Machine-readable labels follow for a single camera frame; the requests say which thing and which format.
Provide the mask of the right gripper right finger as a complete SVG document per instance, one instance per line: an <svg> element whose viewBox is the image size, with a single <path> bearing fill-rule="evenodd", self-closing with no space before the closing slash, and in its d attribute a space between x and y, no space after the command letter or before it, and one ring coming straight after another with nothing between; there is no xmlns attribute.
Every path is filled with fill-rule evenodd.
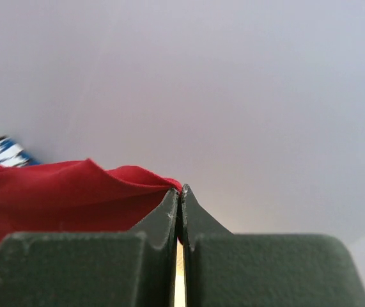
<svg viewBox="0 0 365 307"><path fill-rule="evenodd" d="M188 306L365 306L352 256L323 234L235 234L184 185L180 238Z"/></svg>

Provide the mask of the blue patterned trousers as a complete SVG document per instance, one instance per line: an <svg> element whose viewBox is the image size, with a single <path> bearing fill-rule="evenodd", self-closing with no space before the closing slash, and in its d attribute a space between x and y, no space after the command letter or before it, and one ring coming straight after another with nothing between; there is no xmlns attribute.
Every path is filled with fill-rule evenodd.
<svg viewBox="0 0 365 307"><path fill-rule="evenodd" d="M0 166L25 167L39 165L40 162L22 146L8 136L0 137Z"/></svg>

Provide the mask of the red garment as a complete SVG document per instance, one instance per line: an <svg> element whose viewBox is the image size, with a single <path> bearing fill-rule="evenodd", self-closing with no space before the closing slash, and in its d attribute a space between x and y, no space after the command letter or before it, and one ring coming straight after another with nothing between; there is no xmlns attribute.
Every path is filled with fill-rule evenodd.
<svg viewBox="0 0 365 307"><path fill-rule="evenodd" d="M122 232L147 216L172 178L139 166L104 170L92 160L0 166L0 242L13 232Z"/></svg>

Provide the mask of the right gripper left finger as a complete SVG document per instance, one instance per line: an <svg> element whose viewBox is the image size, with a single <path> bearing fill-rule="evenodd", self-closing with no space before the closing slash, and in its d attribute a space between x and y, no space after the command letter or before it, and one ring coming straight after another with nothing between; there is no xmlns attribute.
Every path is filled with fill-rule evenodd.
<svg viewBox="0 0 365 307"><path fill-rule="evenodd" d="M172 306L178 192L126 232L26 233L0 243L0 306Z"/></svg>

